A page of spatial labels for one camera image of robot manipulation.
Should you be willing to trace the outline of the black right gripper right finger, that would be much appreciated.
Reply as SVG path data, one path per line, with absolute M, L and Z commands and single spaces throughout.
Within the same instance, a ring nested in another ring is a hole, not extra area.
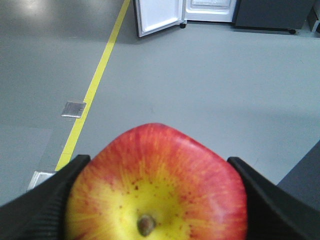
M 318 240 L 320 212 L 274 185 L 239 157 L 229 157 L 247 194 L 248 240 Z

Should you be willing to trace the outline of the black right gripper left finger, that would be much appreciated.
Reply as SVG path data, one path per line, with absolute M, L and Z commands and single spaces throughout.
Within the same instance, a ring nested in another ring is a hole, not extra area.
M 63 240 L 70 190 L 90 160 L 89 155 L 77 155 L 43 183 L 1 206 L 0 238 Z

